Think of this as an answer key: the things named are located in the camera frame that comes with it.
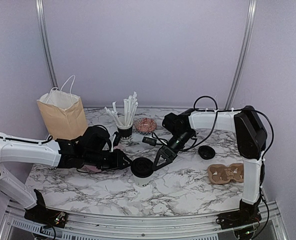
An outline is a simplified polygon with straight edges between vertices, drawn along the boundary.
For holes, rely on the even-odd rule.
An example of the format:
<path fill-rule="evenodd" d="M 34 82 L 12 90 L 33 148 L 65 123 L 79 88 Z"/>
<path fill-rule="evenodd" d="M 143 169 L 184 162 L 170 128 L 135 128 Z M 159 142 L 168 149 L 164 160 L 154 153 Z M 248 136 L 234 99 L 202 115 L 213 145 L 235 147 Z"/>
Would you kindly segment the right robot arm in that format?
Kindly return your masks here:
<path fill-rule="evenodd" d="M 240 224 L 246 224 L 254 217 L 262 200 L 265 155 L 272 146 L 267 144 L 268 132 L 261 117 L 270 122 L 264 113 L 251 105 L 241 109 L 219 109 L 215 105 L 212 110 L 194 106 L 180 114 L 171 112 L 164 116 L 162 126 L 172 137 L 158 149 L 152 169 L 157 171 L 171 164 L 179 153 L 199 146 L 200 141 L 186 146 L 199 130 L 208 129 L 208 135 L 214 131 L 233 133 L 245 167 L 243 194 L 235 219 Z"/>

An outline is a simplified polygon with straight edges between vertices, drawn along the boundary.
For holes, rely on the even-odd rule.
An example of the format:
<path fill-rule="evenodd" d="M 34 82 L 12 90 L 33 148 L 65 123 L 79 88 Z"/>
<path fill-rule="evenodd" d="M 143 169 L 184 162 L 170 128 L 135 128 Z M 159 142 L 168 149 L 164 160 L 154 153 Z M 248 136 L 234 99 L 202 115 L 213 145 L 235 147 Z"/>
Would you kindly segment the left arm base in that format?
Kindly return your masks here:
<path fill-rule="evenodd" d="M 42 194 L 34 189 L 36 206 L 25 210 L 24 218 L 48 226 L 64 228 L 68 214 L 64 211 L 52 210 L 46 207 Z"/>

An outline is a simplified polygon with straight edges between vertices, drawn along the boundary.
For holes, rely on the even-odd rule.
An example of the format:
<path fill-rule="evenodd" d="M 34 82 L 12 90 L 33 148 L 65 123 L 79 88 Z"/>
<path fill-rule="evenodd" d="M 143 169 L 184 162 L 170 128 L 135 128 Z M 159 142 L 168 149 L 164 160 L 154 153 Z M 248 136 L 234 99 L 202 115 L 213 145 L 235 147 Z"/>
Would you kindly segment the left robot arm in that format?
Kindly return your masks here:
<path fill-rule="evenodd" d="M 132 161 L 116 148 L 120 139 L 119 133 L 111 136 L 102 125 L 90 126 L 83 135 L 71 140 L 51 136 L 45 141 L 32 140 L 0 132 L 0 191 L 45 223 L 51 218 L 51 211 L 45 206 L 42 194 L 29 189 L 3 163 L 34 163 L 57 169 L 94 166 L 100 172 L 121 170 L 129 167 Z"/>

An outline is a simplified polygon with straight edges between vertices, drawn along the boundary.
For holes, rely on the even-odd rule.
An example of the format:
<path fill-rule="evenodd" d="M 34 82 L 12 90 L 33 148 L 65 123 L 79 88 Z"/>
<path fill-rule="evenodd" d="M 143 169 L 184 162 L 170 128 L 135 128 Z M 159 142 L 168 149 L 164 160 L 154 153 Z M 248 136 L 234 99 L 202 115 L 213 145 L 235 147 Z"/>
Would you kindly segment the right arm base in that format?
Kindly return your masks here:
<path fill-rule="evenodd" d="M 262 220 L 261 214 L 259 213 L 260 203 L 260 198 L 254 204 L 245 203 L 240 200 L 238 210 L 217 215 L 216 223 L 224 230 L 259 222 Z"/>

